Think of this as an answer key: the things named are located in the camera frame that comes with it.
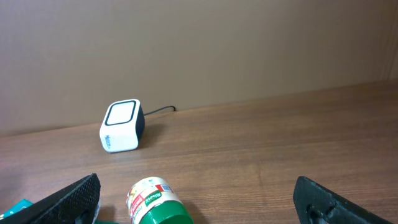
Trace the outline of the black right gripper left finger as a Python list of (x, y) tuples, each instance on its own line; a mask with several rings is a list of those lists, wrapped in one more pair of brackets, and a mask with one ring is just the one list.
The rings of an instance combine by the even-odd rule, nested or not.
[(101, 184), (92, 173), (1, 220), (2, 224), (92, 224), (99, 211)]

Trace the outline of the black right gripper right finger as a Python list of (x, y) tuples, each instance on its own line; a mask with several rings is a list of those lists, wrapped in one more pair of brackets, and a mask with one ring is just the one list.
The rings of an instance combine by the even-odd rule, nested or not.
[(296, 181), (293, 201), (301, 224), (391, 224), (305, 176)]

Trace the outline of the green 3M gloves package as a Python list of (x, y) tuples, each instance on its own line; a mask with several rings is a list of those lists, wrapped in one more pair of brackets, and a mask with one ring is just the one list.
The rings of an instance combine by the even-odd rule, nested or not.
[[(29, 207), (33, 205), (33, 203), (31, 201), (28, 201), (26, 199), (22, 199), (20, 202), (18, 202), (17, 204), (15, 204), (12, 208), (10, 208), (8, 211), (6, 211), (5, 213), (1, 214), (1, 219), (5, 219), (17, 212), (20, 212), (21, 210)], [(96, 219), (93, 224), (119, 224), (119, 223), (115, 223), (115, 222), (106, 222), (106, 221), (101, 221)]]

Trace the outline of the green lid spice jar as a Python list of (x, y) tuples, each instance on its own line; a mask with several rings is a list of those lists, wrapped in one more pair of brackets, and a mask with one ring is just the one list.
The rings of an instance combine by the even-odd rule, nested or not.
[(147, 177), (127, 193), (126, 205), (132, 224), (193, 224), (193, 218), (169, 183)]

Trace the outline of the white barcode scanner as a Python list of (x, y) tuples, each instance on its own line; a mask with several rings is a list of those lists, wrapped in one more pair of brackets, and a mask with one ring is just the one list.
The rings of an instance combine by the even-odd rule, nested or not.
[(105, 114), (99, 137), (109, 153), (138, 148), (145, 129), (145, 117), (138, 99), (116, 101)]

